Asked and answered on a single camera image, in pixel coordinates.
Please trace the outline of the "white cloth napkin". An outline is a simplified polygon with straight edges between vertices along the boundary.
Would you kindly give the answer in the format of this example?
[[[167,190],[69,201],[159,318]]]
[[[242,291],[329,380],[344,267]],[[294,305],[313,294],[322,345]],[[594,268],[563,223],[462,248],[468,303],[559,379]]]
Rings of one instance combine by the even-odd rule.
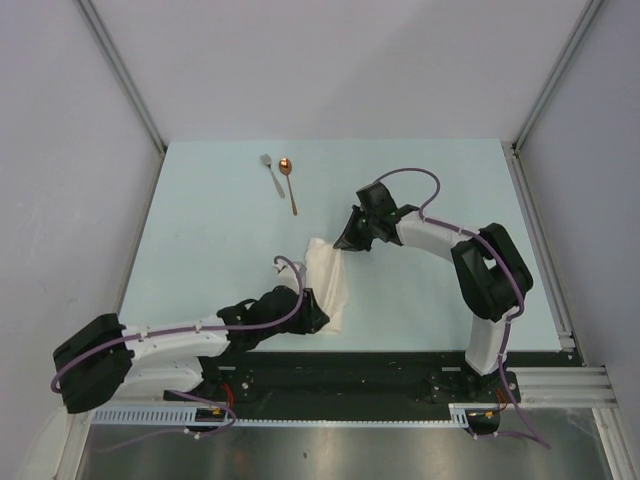
[[[349,301],[349,284],[343,251],[321,238],[311,238],[305,254],[306,286],[329,322],[321,328],[325,334],[339,334]]]

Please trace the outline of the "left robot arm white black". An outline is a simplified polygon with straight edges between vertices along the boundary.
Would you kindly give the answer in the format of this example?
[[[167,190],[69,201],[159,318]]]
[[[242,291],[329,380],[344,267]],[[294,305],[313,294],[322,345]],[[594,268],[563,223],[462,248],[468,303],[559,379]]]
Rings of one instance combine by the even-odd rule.
[[[191,324],[163,329],[126,326],[117,314],[102,314],[54,350],[50,388],[70,414],[119,397],[184,392],[207,400],[221,387],[220,374],[207,361],[253,350],[280,334],[316,334],[334,315],[312,289],[285,285]]]

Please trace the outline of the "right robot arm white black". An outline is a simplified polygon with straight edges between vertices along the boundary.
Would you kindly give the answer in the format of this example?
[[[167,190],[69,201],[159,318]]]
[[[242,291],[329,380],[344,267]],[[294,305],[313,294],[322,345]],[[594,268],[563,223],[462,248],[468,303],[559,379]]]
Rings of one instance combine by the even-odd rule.
[[[452,263],[466,306],[473,314],[461,388],[484,401],[506,378],[511,324],[524,313],[533,277],[504,226],[478,230],[426,217],[419,207],[397,206],[387,187],[375,182],[356,192],[348,222],[334,243],[339,250],[369,251],[376,240],[424,250]]]

